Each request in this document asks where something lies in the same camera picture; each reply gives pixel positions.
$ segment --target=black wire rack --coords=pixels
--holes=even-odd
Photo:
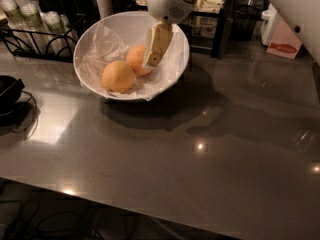
[[[78,14],[74,23],[64,34],[11,29],[7,23],[4,23],[0,26],[0,38],[14,56],[73,62],[77,39],[73,37],[72,33],[75,32],[77,36],[80,36],[84,32],[84,21],[85,15]],[[37,42],[39,36],[48,40],[45,49],[40,49]],[[53,51],[52,45],[56,41],[63,45],[58,51]]]

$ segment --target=white bowl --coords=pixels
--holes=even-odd
[[[183,74],[190,55],[188,40],[177,25],[173,26],[173,39],[158,68],[147,76],[137,77],[133,88],[120,94],[106,91],[101,84],[105,65],[112,60],[125,60],[129,47],[144,43],[148,28],[155,23],[148,12],[134,11],[114,14],[92,25],[74,51],[73,64],[82,85],[106,99],[123,101],[149,101],[172,87]],[[88,54],[100,56],[100,64],[94,65],[96,58],[88,59]]]

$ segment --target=pink carton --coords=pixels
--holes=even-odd
[[[284,21],[280,21],[274,30],[267,52],[294,59],[297,56],[301,45],[302,42],[288,24]]]

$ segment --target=floor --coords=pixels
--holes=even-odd
[[[0,179],[1,239],[234,239]]]

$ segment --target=gray countertop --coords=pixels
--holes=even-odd
[[[1,44],[0,73],[21,78],[38,109],[26,131],[0,127],[0,177],[241,239],[318,239],[312,59],[265,50],[193,53],[169,91],[122,103],[81,87],[71,63]]]

